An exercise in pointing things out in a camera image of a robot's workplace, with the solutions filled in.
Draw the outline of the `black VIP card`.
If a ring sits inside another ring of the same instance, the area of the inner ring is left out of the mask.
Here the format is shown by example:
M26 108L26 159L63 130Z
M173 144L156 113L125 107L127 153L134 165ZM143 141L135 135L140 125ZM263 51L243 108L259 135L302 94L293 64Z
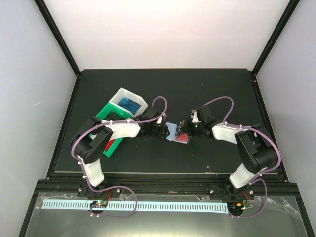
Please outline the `black VIP card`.
M182 135L183 133L186 133L186 130L187 130L186 121L185 120L180 121L177 124L175 136L179 136L179 135Z

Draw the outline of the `red credit card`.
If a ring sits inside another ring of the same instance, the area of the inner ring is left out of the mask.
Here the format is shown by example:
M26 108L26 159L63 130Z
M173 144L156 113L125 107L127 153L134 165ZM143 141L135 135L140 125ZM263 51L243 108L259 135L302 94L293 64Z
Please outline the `red credit card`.
M190 137L186 133L183 133L182 135L175 136L174 141L182 144L188 144L190 142Z

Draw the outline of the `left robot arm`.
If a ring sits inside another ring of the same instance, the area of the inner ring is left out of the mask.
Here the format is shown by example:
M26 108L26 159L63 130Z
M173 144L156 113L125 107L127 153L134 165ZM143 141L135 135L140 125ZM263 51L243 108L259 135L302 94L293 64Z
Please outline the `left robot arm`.
M165 117L165 111L150 107L142 114L124 120L100 120L93 116L86 121L71 141L71 155L81 166L91 194L101 197L106 191L100 158L107 144L121 138L165 138L168 135Z

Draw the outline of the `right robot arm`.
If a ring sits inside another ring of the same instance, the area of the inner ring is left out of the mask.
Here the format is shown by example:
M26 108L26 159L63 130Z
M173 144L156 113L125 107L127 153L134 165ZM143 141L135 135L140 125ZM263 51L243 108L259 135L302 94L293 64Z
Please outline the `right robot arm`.
M191 110L191 117L178 123L176 134L205 137L237 145L241 164L224 185L225 195L235 199L242 188L257 181L262 174L280 166L281 154L261 124L243 126L216 121L208 106Z

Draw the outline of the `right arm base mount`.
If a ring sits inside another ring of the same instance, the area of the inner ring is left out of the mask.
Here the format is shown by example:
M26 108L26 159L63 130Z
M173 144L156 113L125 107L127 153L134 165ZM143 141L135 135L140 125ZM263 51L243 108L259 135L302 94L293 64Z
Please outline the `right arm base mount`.
M235 188L231 183L211 183L208 189L210 199L254 200L254 192L249 185Z

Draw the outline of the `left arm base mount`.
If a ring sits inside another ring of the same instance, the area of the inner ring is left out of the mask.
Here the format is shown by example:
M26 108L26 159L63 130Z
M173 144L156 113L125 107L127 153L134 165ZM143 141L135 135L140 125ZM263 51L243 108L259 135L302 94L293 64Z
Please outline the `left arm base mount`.
M100 199L107 199L107 198L117 198L120 196L122 192L124 192L123 188L113 188L107 191L102 191L105 188L107 188L108 185L106 185L104 182L102 182L97 187L92 187L94 190L92 190L86 182L81 182L78 191L77 191L77 197L79 198L100 198Z

